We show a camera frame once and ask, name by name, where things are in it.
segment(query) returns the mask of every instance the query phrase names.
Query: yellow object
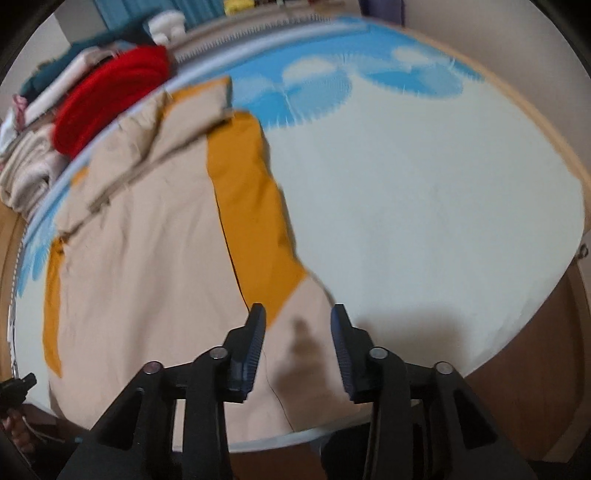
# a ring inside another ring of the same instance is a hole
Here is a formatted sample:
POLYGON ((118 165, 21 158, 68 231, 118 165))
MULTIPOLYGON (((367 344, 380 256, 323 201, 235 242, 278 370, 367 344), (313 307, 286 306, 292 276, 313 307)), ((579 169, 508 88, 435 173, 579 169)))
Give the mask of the yellow object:
POLYGON ((226 15, 235 15, 243 10, 255 8, 254 0, 224 0, 223 10, 226 15))
POLYGON ((265 306, 269 327, 306 271, 293 253, 256 118, 235 112, 207 135, 207 172, 240 291, 248 307, 265 306))
POLYGON ((64 261, 64 246, 61 238, 51 243, 47 265, 45 305, 43 307, 43 351, 45 362, 61 377, 61 360, 57 349, 57 334, 60 326, 60 269, 64 261))
POLYGON ((70 180, 70 187, 74 185, 78 185, 82 180, 84 180, 88 175, 88 165, 82 167, 78 170, 74 175, 72 175, 72 179, 70 180))

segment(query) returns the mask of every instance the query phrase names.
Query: blanket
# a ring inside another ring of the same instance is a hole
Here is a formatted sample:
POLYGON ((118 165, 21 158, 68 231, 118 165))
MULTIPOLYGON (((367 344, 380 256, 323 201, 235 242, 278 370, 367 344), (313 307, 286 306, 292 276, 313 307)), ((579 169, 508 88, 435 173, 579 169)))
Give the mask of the blanket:
POLYGON ((53 407, 83 427, 144 363, 192 361, 255 302, 267 333, 249 400, 226 406, 229 441, 359 410, 342 387, 330 302, 293 254, 261 127, 228 109, 228 87, 162 92, 121 119, 56 217, 43 344, 53 407))

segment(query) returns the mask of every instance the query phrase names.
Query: folded clothes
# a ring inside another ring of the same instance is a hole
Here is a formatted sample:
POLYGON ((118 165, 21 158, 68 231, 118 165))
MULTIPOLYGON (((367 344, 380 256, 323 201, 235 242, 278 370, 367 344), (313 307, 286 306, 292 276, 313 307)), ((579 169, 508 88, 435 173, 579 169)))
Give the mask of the folded clothes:
POLYGON ((53 150, 23 168, 12 187, 12 209, 29 222, 67 165, 67 158, 53 150))
POLYGON ((26 137, 27 133, 36 132, 41 127, 52 124, 55 119, 56 109, 52 108, 37 118, 33 123, 31 123, 31 125, 25 127, 22 132, 16 133, 16 131, 12 129, 12 131, 14 131, 14 135, 10 137, 12 138, 12 141, 0 148, 0 171, 3 170, 4 165, 12 155, 12 152, 14 152, 21 140, 26 137))
POLYGON ((25 125, 30 125, 56 105, 97 64, 115 55, 115 48, 91 47, 80 52, 55 81, 27 107, 25 125))
POLYGON ((53 124, 27 132, 0 173, 0 199, 30 219, 39 201, 66 168, 51 144, 53 124))
POLYGON ((138 47, 101 66, 61 106, 53 144, 74 158, 120 113, 170 77, 165 47, 138 47))
POLYGON ((125 25, 103 32, 93 38, 75 42, 59 59, 43 66, 38 73, 29 78, 21 87, 20 95, 32 103, 48 88, 79 53, 90 47, 104 47, 117 40, 125 40, 137 45, 154 45, 154 41, 144 30, 144 22, 154 15, 154 11, 132 19, 125 25))

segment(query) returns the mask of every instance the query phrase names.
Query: bed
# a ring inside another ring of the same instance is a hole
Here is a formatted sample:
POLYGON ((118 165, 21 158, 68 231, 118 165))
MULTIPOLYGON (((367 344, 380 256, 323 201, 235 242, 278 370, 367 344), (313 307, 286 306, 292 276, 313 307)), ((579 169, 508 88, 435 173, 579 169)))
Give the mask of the bed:
MULTIPOLYGON (((298 257, 406 361, 474 371, 531 319, 579 248, 591 183, 576 154, 510 87, 446 47, 306 12, 211 25, 171 50, 170 92, 232 78, 234 108, 264 129, 298 257)), ((22 242, 13 369, 37 374, 30 400, 46 411, 54 217, 106 134, 70 165, 22 242)), ((301 443, 365 415, 230 449, 301 443)))

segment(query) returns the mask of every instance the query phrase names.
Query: teal cloth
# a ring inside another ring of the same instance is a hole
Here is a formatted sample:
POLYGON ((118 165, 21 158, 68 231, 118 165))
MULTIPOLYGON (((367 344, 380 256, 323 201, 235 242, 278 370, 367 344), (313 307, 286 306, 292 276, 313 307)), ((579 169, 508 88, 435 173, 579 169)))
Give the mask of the teal cloth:
POLYGON ((90 47, 104 47, 117 40, 124 40, 136 45, 154 45, 152 37, 144 30, 144 22, 154 16, 158 11, 151 11, 140 15, 125 25, 107 30, 88 40, 75 42, 70 49, 59 59, 43 66, 38 73, 23 83, 20 95, 33 102, 53 81, 63 72, 78 54, 90 47))

